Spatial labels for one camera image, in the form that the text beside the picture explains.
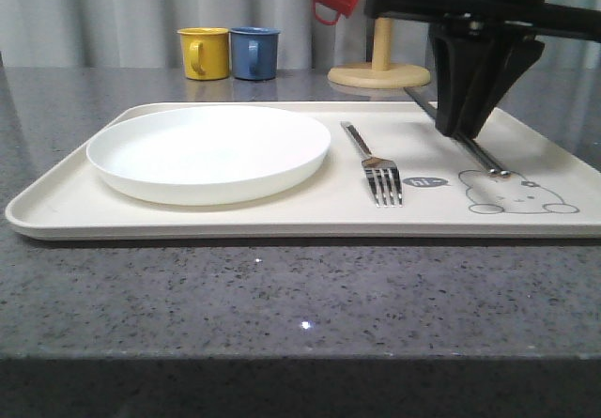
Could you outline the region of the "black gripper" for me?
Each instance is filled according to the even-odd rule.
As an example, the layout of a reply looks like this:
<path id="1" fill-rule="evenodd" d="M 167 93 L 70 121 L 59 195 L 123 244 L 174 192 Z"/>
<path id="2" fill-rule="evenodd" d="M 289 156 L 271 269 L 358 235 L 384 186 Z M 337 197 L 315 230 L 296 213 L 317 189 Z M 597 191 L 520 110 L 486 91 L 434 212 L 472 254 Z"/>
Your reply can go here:
<path id="1" fill-rule="evenodd" d="M 475 138 L 513 84 L 541 57 L 537 35 L 600 40 L 600 12 L 546 0 L 366 0 L 369 18 L 430 24 L 438 109 L 436 129 Z M 485 39 L 452 32 L 525 34 Z"/>

